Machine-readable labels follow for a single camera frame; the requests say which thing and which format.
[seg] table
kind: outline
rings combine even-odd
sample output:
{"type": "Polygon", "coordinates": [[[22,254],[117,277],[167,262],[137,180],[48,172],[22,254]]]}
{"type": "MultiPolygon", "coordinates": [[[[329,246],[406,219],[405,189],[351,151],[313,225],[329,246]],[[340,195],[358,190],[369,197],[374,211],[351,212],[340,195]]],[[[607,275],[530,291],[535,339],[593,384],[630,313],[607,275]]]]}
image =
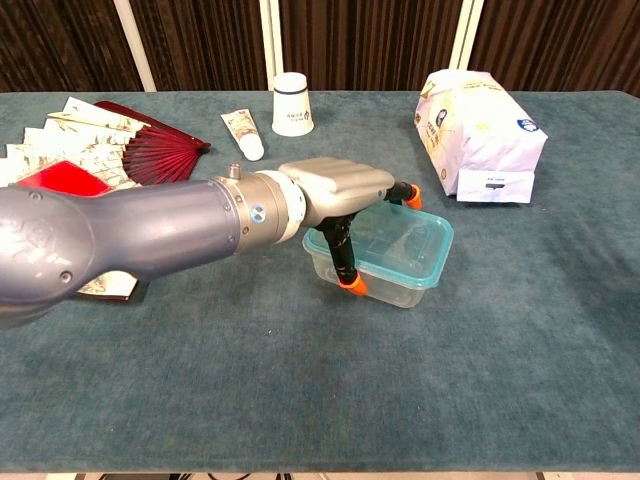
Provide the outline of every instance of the table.
{"type": "MultiPolygon", "coordinates": [[[[316,127],[270,129],[267,92],[77,93],[213,143],[194,178],[338,156],[419,183],[455,231],[413,309],[354,298],[287,243],[67,301],[0,332],[0,471],[640,469],[640,100],[514,93],[549,135],[529,205],[444,196],[417,92],[312,92],[316,127]],[[220,114],[249,108],[266,155],[220,114]]],[[[0,96],[21,143],[66,93],[0,96]]]]}

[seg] paper cup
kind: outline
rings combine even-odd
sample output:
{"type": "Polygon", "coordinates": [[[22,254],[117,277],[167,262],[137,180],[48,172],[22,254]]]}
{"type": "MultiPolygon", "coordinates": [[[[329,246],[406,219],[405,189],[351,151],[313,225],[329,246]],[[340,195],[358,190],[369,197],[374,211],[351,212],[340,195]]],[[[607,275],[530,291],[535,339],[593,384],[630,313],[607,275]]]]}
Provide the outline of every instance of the paper cup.
{"type": "Polygon", "coordinates": [[[307,77],[285,72],[273,81],[273,131],[285,137],[299,137],[313,130],[307,77]]]}

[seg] white tube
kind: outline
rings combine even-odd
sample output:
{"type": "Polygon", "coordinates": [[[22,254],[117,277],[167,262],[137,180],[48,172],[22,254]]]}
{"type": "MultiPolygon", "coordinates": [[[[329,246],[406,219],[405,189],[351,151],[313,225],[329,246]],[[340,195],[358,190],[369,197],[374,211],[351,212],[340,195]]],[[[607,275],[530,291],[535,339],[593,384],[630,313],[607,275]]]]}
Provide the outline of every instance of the white tube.
{"type": "Polygon", "coordinates": [[[220,115],[247,160],[255,162],[264,155],[262,140],[249,110],[236,110],[220,115]]]}

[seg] blue logo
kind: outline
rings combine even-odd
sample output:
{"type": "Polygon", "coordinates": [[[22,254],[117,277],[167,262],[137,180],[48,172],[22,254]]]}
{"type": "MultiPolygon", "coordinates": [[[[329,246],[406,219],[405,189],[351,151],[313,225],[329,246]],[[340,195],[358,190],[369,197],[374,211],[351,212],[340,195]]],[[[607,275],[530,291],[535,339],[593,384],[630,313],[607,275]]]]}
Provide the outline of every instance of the blue logo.
{"type": "Polygon", "coordinates": [[[526,130],[527,132],[535,132],[538,130],[538,126],[533,122],[533,120],[529,120],[528,118],[521,118],[518,120],[518,125],[521,129],[526,130]]]}
{"type": "Polygon", "coordinates": [[[262,223],[267,218],[267,209],[262,205],[254,205],[251,207],[251,220],[254,223],[262,223]]]}
{"type": "Polygon", "coordinates": [[[436,125],[439,127],[440,125],[442,125],[442,122],[444,121],[445,117],[447,116],[447,110],[446,109],[442,109],[438,112],[438,116],[436,117],[436,125]]]}

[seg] clear plastic container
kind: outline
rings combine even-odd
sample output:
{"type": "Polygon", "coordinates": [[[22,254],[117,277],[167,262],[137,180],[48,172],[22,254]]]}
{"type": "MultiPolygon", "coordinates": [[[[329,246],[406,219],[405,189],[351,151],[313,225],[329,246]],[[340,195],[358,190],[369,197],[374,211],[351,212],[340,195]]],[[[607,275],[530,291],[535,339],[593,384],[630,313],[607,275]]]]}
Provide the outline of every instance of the clear plastic container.
{"type": "MultiPolygon", "coordinates": [[[[445,219],[389,202],[358,213],[351,224],[356,268],[368,296],[402,308],[414,307],[438,285],[452,241],[453,229],[445,219]]],[[[303,246],[318,276],[337,285],[322,232],[309,229],[303,246]]]]}

